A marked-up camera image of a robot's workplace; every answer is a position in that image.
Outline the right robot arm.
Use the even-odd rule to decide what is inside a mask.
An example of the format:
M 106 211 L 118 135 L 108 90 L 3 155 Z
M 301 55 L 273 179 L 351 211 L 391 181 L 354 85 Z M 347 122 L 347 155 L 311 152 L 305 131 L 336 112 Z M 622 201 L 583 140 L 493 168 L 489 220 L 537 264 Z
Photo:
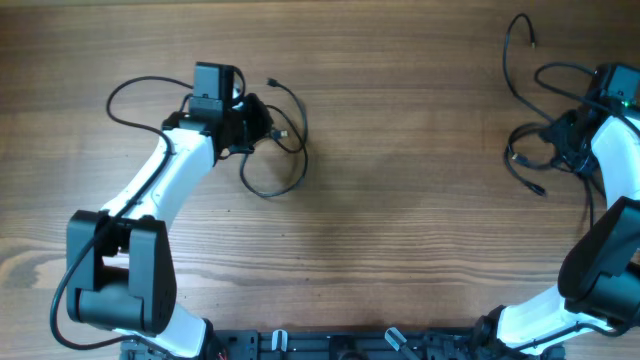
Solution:
M 591 141 L 607 210 L 566 256 L 556 285 L 480 318 L 475 359 L 525 359 L 573 337 L 619 337 L 639 324 L 639 117 L 611 116 Z

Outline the black cable round plug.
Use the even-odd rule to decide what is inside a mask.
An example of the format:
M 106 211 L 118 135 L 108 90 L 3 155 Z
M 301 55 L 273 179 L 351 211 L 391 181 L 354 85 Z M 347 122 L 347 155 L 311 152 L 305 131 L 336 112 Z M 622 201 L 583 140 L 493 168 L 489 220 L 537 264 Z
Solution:
M 541 135 L 546 130 L 547 127 L 539 123 L 525 123 L 515 128 L 509 134 L 507 139 L 507 145 L 503 153 L 504 164 L 508 172 L 516 180 L 518 180 L 523 186 L 532 191 L 534 194 L 541 197 L 545 197 L 547 195 L 545 188 L 521 176 L 513 167 L 513 162 L 530 170 L 547 171 L 555 169 L 561 172 L 575 175 L 584 187 L 586 195 L 586 206 L 589 210 L 589 228 L 592 228 L 595 225 L 595 201 L 593 190 L 596 190 L 600 195 L 604 195 L 603 188 L 596 182 L 593 175 L 595 169 L 588 170 L 588 165 L 581 165 L 580 167 L 572 165 L 567 161 L 566 156 L 563 155 L 562 152 L 557 149 L 557 147 L 554 147 L 554 155 L 546 163 L 532 162 L 522 153 L 518 153 L 514 149 L 514 145 L 517 141 L 529 136 Z

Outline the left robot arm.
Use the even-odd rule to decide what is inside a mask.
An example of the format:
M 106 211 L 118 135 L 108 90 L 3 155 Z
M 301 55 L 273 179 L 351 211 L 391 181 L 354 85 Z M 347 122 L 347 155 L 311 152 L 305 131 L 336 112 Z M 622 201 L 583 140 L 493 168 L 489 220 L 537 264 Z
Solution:
M 159 142 L 131 182 L 102 209 L 77 211 L 66 230 L 66 266 L 50 313 L 114 331 L 170 359 L 206 355 L 211 324 L 177 303 L 168 233 L 191 192 L 222 159 L 250 153 L 273 127 L 267 106 L 249 93 L 224 108 L 196 98 L 158 129 Z

